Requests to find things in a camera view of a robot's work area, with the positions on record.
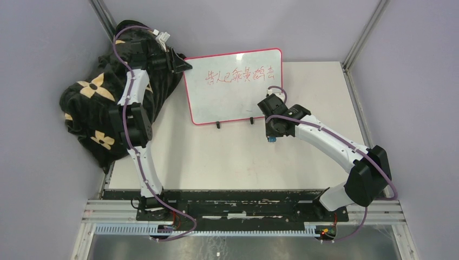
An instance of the gray floor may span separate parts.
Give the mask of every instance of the gray floor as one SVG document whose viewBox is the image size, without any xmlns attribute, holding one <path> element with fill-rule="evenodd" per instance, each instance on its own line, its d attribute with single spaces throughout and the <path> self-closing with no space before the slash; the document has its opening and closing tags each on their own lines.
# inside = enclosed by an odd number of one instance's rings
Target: gray floor
<svg viewBox="0 0 459 260">
<path fill-rule="evenodd" d="M 355 227 L 340 226 L 338 236 Z M 366 226 L 349 240 L 321 245 L 308 237 L 186 237 L 157 243 L 142 236 L 96 235 L 88 259 L 256 260 L 401 259 L 390 226 Z"/>
</svg>

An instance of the red whiteboard frame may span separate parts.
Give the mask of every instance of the red whiteboard frame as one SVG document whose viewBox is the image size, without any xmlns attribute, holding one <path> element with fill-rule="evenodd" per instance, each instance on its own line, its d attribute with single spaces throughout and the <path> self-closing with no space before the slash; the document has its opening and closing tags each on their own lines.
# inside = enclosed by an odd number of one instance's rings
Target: red whiteboard frame
<svg viewBox="0 0 459 260">
<path fill-rule="evenodd" d="M 280 87 L 284 88 L 284 65 L 282 63 L 282 50 L 279 48 L 268 48 L 268 49 L 260 49 L 260 50 L 248 50 L 248 51 L 238 51 L 235 53 L 223 53 L 223 54 L 216 54 L 216 55 L 207 55 L 207 56 L 199 56 L 199 57 L 190 57 L 190 58 L 185 58 L 184 60 L 193 60 L 193 59 L 200 59 L 200 58 L 209 58 L 209 57 L 217 57 L 217 56 L 225 56 L 225 55 L 234 55 L 234 54 L 240 54 L 240 53 L 256 53 L 259 51 L 267 51 L 267 50 L 278 50 L 280 52 Z M 197 126 L 202 126 L 202 125 L 210 125 L 214 124 L 216 122 L 209 122 L 209 123 L 195 123 L 193 120 L 193 113 L 191 112 L 191 102 L 189 100 L 189 94 L 188 94 L 188 86 L 186 83 L 186 76 L 185 73 L 183 73 L 183 78 L 185 79 L 185 89 L 187 92 L 187 99 L 188 99 L 188 108 L 189 108 L 189 114 L 191 116 L 191 122 Z M 235 122 L 235 121 L 243 121 L 243 120 L 250 120 L 250 118 L 241 118 L 241 119 L 233 119 L 233 120 L 225 120 L 225 121 L 219 121 L 220 123 L 223 122 Z"/>
</svg>

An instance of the black blanket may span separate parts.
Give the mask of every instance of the black blanket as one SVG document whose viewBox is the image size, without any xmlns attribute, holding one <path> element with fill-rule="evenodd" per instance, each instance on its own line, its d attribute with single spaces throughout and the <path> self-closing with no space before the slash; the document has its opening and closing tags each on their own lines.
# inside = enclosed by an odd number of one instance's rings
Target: black blanket
<svg viewBox="0 0 459 260">
<path fill-rule="evenodd" d="M 123 21 L 116 28 L 116 32 L 130 25 L 143 24 Z M 130 41 L 141 38 L 154 38 L 154 35 L 143 29 L 130 29 L 116 41 L 118 54 L 128 64 L 132 55 Z M 156 42 L 153 48 L 162 51 Z M 98 66 L 89 77 L 68 87 L 60 99 L 68 132 L 77 136 L 78 141 L 91 152 L 105 171 L 113 161 L 128 154 L 117 139 L 108 115 L 108 109 L 116 105 L 123 94 L 127 71 L 110 49 L 108 54 L 99 57 Z M 143 106 L 153 123 L 164 101 L 182 78 L 182 73 L 174 74 L 168 69 L 147 71 L 150 86 L 145 91 Z"/>
</svg>

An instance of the gray wall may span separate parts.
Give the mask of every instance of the gray wall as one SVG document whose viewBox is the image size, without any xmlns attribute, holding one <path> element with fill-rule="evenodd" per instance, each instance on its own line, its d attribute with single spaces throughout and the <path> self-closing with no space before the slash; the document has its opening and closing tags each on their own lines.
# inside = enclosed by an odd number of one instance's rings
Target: gray wall
<svg viewBox="0 0 459 260">
<path fill-rule="evenodd" d="M 108 38 L 88 1 L 0 3 L 0 259 L 68 259 L 100 170 L 59 97 Z"/>
<path fill-rule="evenodd" d="M 352 75 L 421 259 L 459 247 L 459 2 L 392 1 Z"/>
<path fill-rule="evenodd" d="M 379 0 L 104 0 L 125 19 L 171 34 L 187 56 L 278 47 L 285 61 L 344 61 Z"/>
</svg>

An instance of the table top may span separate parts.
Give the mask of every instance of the table top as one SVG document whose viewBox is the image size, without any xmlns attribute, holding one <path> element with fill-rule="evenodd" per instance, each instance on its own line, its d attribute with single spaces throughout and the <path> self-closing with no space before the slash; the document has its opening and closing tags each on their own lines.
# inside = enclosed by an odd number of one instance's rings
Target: table top
<svg viewBox="0 0 459 260">
<path fill-rule="evenodd" d="M 299 104 L 328 127 L 363 144 L 339 62 L 284 62 L 287 106 Z M 183 80 L 153 123 L 152 154 L 165 189 L 324 189 L 347 174 L 314 146 L 291 136 L 268 143 L 263 119 L 196 126 Z M 130 157 L 115 162 L 110 190 L 139 190 Z"/>
</svg>

